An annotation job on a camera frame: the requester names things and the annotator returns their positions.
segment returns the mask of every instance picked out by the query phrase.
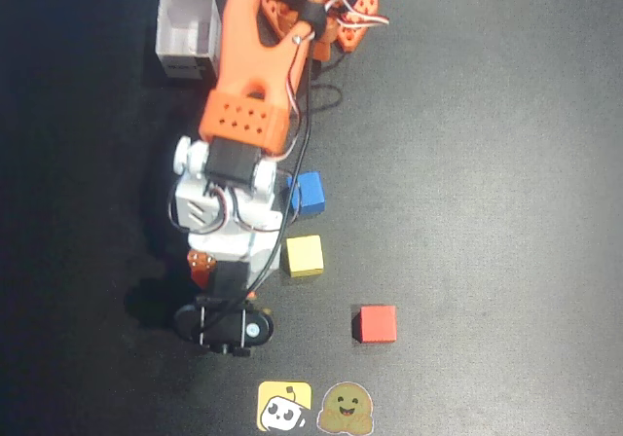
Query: cartoon face sticker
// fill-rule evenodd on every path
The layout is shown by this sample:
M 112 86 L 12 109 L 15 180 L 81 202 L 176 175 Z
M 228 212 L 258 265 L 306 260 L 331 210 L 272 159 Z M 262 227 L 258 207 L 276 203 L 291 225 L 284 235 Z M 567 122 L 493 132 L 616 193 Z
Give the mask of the cartoon face sticker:
M 351 436 L 372 434 L 372 399 L 368 391 L 354 382 L 331 387 L 322 401 L 317 426 L 326 433 Z
M 262 412 L 262 426 L 269 431 L 290 431 L 305 426 L 303 407 L 283 397 L 273 397 Z
M 260 431 L 301 434 L 310 421 L 312 387 L 301 381 L 264 381 L 258 387 L 257 427 Z

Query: black cable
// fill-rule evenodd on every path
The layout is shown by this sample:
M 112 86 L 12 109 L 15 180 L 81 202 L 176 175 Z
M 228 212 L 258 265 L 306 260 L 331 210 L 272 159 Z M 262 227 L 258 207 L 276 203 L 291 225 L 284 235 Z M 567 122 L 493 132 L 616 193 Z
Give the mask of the black cable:
M 292 178 L 292 173 L 290 173 L 289 171 L 282 170 L 281 168 L 278 168 L 277 170 L 279 172 L 284 172 L 287 176 Z M 298 187 L 298 192 L 299 192 L 299 198 L 298 198 L 299 203 L 297 204 L 297 208 L 294 211 L 294 215 L 292 216 L 292 219 L 288 222 L 288 227 L 290 227 L 294 222 L 296 222 L 297 217 L 301 213 L 301 206 L 303 205 L 302 204 L 303 193 L 301 192 L 301 185 L 297 183 L 296 186 Z M 272 234 L 280 230 L 280 229 L 270 229 L 270 230 L 258 229 L 256 227 L 253 227 L 248 222 L 246 222 L 244 219 L 242 219 L 242 216 L 240 215 L 240 207 L 238 204 L 238 196 L 236 195 L 236 190 L 230 187 L 229 192 L 230 192 L 230 196 L 232 197 L 232 207 L 234 210 L 234 222 L 236 222 L 239 226 L 243 227 L 245 230 L 248 230 L 249 232 L 255 232 L 258 234 Z
M 308 49 L 308 52 L 309 52 L 308 53 L 308 64 L 307 64 L 308 84 L 307 84 L 307 90 L 306 90 L 306 102 L 307 103 L 305 104 L 306 129 L 305 129 L 305 137 L 303 138 L 303 144 L 301 145 L 301 150 L 299 151 L 299 156 L 297 157 L 297 160 L 294 166 L 294 171 L 292 172 L 293 183 L 297 182 L 299 179 L 299 173 L 301 172 L 301 166 L 303 164 L 303 157 L 305 156 L 305 151 L 308 148 L 308 144 L 310 143 L 310 136 L 312 135 L 312 120 L 310 117 L 310 97 L 311 97 L 310 90 L 312 88 L 312 59 L 313 59 L 314 44 L 315 42 L 311 40 L 310 47 Z M 294 54 L 295 58 L 298 55 L 300 47 L 301 47 L 301 44 L 297 46 L 296 53 Z M 271 255 L 269 256 L 268 261 L 264 265 L 264 268 L 262 268 L 257 278 L 253 281 L 251 286 L 246 289 L 244 294 L 230 301 L 228 304 L 225 305 L 224 308 L 220 309 L 214 315 L 213 319 L 207 321 L 206 324 L 202 328 L 200 328 L 200 330 L 198 331 L 198 334 L 205 333 L 207 330 L 209 330 L 210 328 L 218 324 L 224 317 L 226 317 L 230 312 L 232 312 L 237 306 L 244 303 L 244 301 L 249 296 L 249 294 L 254 292 L 264 282 L 264 277 L 267 275 L 268 271 L 270 270 L 271 265 L 273 264 L 273 261 L 275 260 L 276 253 L 279 250 L 279 247 L 281 246 L 281 242 L 283 241 L 283 236 L 285 235 L 285 229 L 288 226 L 288 216 L 290 215 L 290 205 L 292 204 L 292 198 L 294 196 L 294 191 L 296 190 L 296 188 L 297 188 L 296 184 L 293 184 L 292 186 L 290 186 L 290 191 L 288 193 L 287 202 L 286 202 L 285 209 L 283 212 L 283 219 L 281 220 L 281 227 L 279 227 L 279 233 L 276 237 L 275 246 L 273 247 L 273 251 L 271 251 Z
M 180 176 L 176 181 L 175 184 L 173 186 L 171 186 L 170 190 L 168 191 L 168 196 L 166 198 L 166 213 L 168 215 L 168 221 L 171 223 L 171 225 L 180 233 L 182 234 L 186 234 L 186 235 L 211 235 L 214 234 L 216 232 L 218 232 L 219 230 L 221 230 L 223 227 L 225 227 L 225 224 L 227 224 L 228 222 L 228 217 L 227 217 L 227 202 L 225 200 L 225 193 L 223 193 L 222 190 L 219 190 L 217 188 L 211 188 L 208 189 L 207 187 L 205 188 L 205 192 L 203 193 L 204 195 L 207 193 L 210 193 L 211 196 L 213 196 L 213 194 L 217 195 L 218 198 L 218 203 L 220 206 L 219 209 L 219 213 L 223 213 L 223 216 L 221 217 L 221 222 L 218 226 L 214 227 L 213 229 L 208 229 L 207 227 L 210 227 L 211 225 L 214 224 L 214 222 L 216 221 L 216 218 L 218 218 L 218 214 L 216 216 L 216 218 L 208 223 L 205 224 L 202 228 L 202 230 L 192 230 L 189 229 L 187 227 L 182 227 L 181 225 L 179 225 L 177 223 L 177 221 L 173 218 L 173 213 L 172 213 L 172 206 L 173 206 L 173 199 L 175 198 L 175 190 L 177 189 L 177 186 L 179 185 L 179 183 L 182 181 L 183 175 Z

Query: white plastic container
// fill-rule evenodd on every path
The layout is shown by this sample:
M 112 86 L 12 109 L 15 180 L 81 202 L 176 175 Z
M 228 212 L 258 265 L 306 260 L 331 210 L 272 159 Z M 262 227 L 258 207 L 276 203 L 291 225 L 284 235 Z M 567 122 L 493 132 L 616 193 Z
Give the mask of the white plastic container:
M 216 0 L 160 0 L 156 55 L 169 78 L 216 78 L 220 53 Z

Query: orange bracket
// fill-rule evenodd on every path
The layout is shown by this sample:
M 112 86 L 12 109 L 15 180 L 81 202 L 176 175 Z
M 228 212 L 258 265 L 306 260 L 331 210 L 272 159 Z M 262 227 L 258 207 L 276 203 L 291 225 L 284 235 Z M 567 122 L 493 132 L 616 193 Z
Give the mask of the orange bracket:
M 275 0 L 262 0 L 262 13 L 279 39 L 285 37 L 298 17 L 296 11 L 290 10 L 285 3 Z M 331 59 L 331 44 L 337 38 L 338 22 L 332 18 L 327 18 L 326 30 L 313 48 L 313 59 L 320 61 Z
M 216 260 L 206 253 L 191 249 L 188 252 L 188 266 L 191 268 L 191 278 L 201 290 L 207 288 L 210 273 L 216 267 Z
M 353 8 L 359 13 L 363 13 L 365 15 L 376 15 L 379 13 L 379 0 L 357 0 L 357 3 L 353 6 Z M 353 13 L 346 14 L 345 20 L 348 22 L 361 22 L 361 18 Z M 367 31 L 368 27 L 349 29 L 347 27 L 340 26 L 338 29 L 338 42 L 345 52 L 352 53 L 361 43 L 363 36 L 366 35 Z
M 210 93 L 199 132 L 203 140 L 224 137 L 280 154 L 290 126 L 286 80 L 299 87 L 312 27 L 297 21 L 274 47 L 260 41 L 260 0 L 227 0 L 223 13 L 220 76 Z

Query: gray table surface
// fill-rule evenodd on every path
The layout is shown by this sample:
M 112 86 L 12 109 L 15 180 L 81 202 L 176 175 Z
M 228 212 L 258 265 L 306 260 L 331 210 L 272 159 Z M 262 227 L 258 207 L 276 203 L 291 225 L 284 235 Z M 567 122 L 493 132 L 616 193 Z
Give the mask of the gray table surface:
M 0 0 L 6 434 L 259 434 L 266 380 L 316 410 L 360 382 L 379 435 L 623 433 L 623 0 L 381 3 L 314 90 L 342 96 L 305 160 L 327 210 L 288 234 L 324 275 L 267 283 L 242 360 L 126 308 L 177 253 L 150 192 L 204 100 L 145 74 L 158 0 Z M 352 340 L 362 304 L 397 305 L 395 344 Z

